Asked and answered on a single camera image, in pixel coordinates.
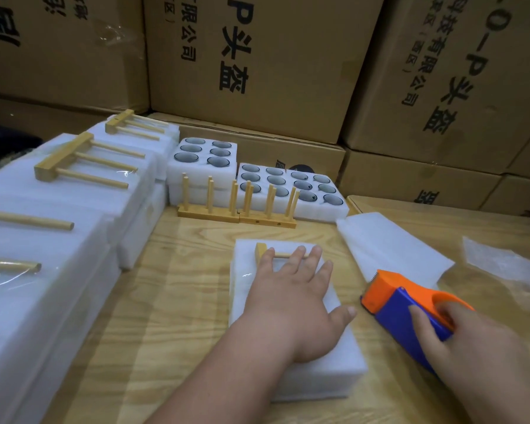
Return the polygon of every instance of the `person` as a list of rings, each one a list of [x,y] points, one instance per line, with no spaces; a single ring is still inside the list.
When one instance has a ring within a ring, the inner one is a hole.
[[[303,260],[299,247],[278,271],[275,250],[263,255],[241,317],[147,424],[258,422],[284,371],[332,350],[357,311],[322,302],[332,262],[316,272],[322,249]],[[456,331],[440,342],[426,314],[410,307],[428,362],[461,401],[475,424],[530,424],[530,355],[509,328],[449,302]]]

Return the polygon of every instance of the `right hand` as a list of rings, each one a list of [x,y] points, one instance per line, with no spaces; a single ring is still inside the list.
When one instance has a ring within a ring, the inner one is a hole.
[[[455,324],[441,342],[428,316],[410,306],[420,346],[474,422],[530,422],[530,353],[506,326],[455,302],[438,305]]]

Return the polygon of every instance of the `finger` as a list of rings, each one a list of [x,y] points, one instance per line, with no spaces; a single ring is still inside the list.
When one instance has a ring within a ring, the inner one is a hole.
[[[286,275],[296,274],[298,271],[298,267],[300,266],[300,262],[302,261],[302,258],[304,257],[305,253],[306,247],[304,247],[303,245],[297,247],[297,249],[293,252],[293,254],[290,255],[289,259],[279,270],[279,272],[281,274]]]
[[[357,315],[357,310],[353,306],[338,306],[330,314],[330,323],[332,324],[334,338],[337,344],[345,328]]]
[[[332,261],[325,262],[310,281],[310,287],[312,288],[312,291],[320,298],[324,297],[328,291],[328,285],[330,284],[330,278],[332,278],[333,268],[334,265]]]
[[[273,259],[275,258],[275,249],[273,247],[269,248],[261,256],[261,260],[257,266],[257,273],[255,276],[270,274],[273,272]]]
[[[479,320],[479,314],[458,302],[440,302],[436,308],[448,314],[456,328],[471,327]]]
[[[308,258],[306,258],[304,263],[298,267],[296,273],[297,279],[305,283],[309,282],[316,273],[320,257],[322,257],[322,247],[315,245],[312,247]]]
[[[422,308],[416,305],[410,305],[408,308],[412,317],[412,326],[424,351],[424,356],[436,370],[436,367],[440,368],[444,360],[447,360],[448,348],[438,339],[428,315]]]

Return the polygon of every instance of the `wood grain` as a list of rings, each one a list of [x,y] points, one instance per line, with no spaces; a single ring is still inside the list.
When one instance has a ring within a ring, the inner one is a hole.
[[[367,199],[379,211],[456,262],[440,287],[520,334],[530,347],[530,292],[466,266],[462,236],[530,258],[530,220],[475,211]],[[358,306],[352,323],[369,365],[343,400],[276,404],[266,423],[461,423],[465,412],[359,307],[366,282],[335,226],[296,229],[177,218],[168,208],[137,263],[104,306],[44,419],[50,423],[143,422],[194,369],[228,324],[229,263],[235,239],[317,243],[334,262],[340,300]]]

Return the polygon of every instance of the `round hole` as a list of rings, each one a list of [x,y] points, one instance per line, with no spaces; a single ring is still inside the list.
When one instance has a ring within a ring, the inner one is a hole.
[[[250,165],[249,163],[246,163],[245,165],[242,165],[242,169],[249,172],[259,172],[259,167],[256,165]]]
[[[210,150],[210,152],[216,156],[230,156],[231,155],[229,150],[224,150],[224,149],[212,149]]]
[[[229,165],[229,160],[226,158],[219,158],[218,156],[212,156],[211,158],[206,159],[206,162],[216,168],[224,168]]]
[[[193,153],[177,153],[175,156],[175,160],[179,162],[196,162],[198,160],[198,156],[196,156]]]
[[[243,178],[246,181],[259,181],[259,180],[261,180],[261,177],[259,177],[257,174],[254,174],[253,172],[244,172],[241,175],[241,178]]]
[[[204,144],[206,142],[206,140],[203,140],[202,138],[187,138],[185,141],[190,144]]]
[[[244,191],[244,192],[245,192],[246,184],[247,184],[247,183],[242,183],[242,184],[240,185],[241,190]],[[259,192],[261,192],[261,186],[258,185],[258,184],[254,184],[254,185],[253,185],[253,193],[259,193]]]
[[[220,149],[229,149],[230,147],[232,147],[230,143],[226,143],[224,141],[214,141],[212,143],[212,146],[219,147]]]
[[[266,171],[271,175],[283,175],[283,170],[279,170],[278,168],[268,168]]]
[[[330,178],[326,177],[325,175],[315,175],[314,181],[317,181],[318,183],[328,184],[330,182]]]
[[[296,178],[297,180],[308,180],[308,176],[302,172],[291,172],[290,176]]]
[[[302,180],[295,181],[294,187],[302,191],[309,191],[312,189],[312,185],[308,181],[302,181]]]
[[[343,205],[344,200],[334,195],[324,195],[324,201],[332,205]]]
[[[277,192],[275,193],[275,196],[278,196],[279,198],[282,198],[283,196],[288,196],[289,191],[286,190],[283,186],[277,187]]]
[[[197,146],[195,144],[185,144],[184,146],[181,146],[181,150],[183,151],[192,151],[192,152],[198,152],[202,151],[202,147]]]
[[[298,199],[306,202],[315,202],[318,197],[312,192],[300,192]]]
[[[320,184],[318,186],[318,189],[324,193],[335,193],[336,192],[336,188],[333,188],[332,186],[328,186],[327,184]]]
[[[278,175],[270,175],[267,177],[267,181],[276,186],[281,186],[286,183],[286,180],[282,177],[279,177]]]

